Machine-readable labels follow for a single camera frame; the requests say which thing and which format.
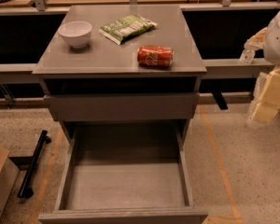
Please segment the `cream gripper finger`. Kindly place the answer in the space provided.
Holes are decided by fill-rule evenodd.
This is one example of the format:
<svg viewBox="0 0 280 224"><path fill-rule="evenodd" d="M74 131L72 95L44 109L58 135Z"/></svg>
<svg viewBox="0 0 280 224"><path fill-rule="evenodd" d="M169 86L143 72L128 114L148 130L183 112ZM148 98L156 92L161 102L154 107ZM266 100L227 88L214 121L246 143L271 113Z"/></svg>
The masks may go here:
<svg viewBox="0 0 280 224"><path fill-rule="evenodd" d="M256 34L248 38L244 44L245 49L250 49L257 51L264 48L265 35L267 33L267 28L259 30Z"/></svg>
<svg viewBox="0 0 280 224"><path fill-rule="evenodd" d="M268 124L280 110L280 66L269 74L260 73L250 105L250 122Z"/></svg>

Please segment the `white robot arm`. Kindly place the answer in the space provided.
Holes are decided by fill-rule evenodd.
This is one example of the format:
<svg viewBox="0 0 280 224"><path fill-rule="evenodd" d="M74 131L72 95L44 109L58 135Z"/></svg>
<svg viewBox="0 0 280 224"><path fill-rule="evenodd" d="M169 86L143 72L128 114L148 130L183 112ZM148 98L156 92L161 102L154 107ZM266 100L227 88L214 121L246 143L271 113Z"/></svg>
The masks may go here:
<svg viewBox="0 0 280 224"><path fill-rule="evenodd" d="M240 63L251 64L259 49L263 50L264 59L274 65L274 70L261 74L257 80L247 121L253 128L267 125L280 110L280 11L267 27L246 40Z"/></svg>

